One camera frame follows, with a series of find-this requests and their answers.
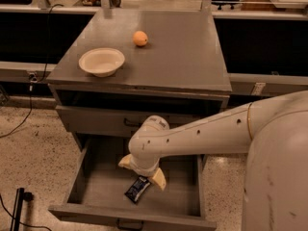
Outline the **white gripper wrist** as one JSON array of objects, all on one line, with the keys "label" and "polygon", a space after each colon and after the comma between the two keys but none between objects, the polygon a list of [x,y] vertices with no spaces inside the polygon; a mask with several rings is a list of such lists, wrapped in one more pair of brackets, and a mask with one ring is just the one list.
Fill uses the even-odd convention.
[{"label": "white gripper wrist", "polygon": [[149,181],[161,191],[166,188],[167,181],[164,173],[159,168],[160,159],[157,157],[139,159],[131,154],[124,156],[118,163],[119,167],[132,169],[138,175],[149,177]]}]

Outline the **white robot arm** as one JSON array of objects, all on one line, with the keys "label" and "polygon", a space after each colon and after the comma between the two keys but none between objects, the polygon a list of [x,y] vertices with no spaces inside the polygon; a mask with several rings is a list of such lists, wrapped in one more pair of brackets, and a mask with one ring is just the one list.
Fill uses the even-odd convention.
[{"label": "white robot arm", "polygon": [[150,116],[118,165],[159,186],[164,157],[245,153],[242,231],[308,231],[308,91],[250,102],[171,129]]}]

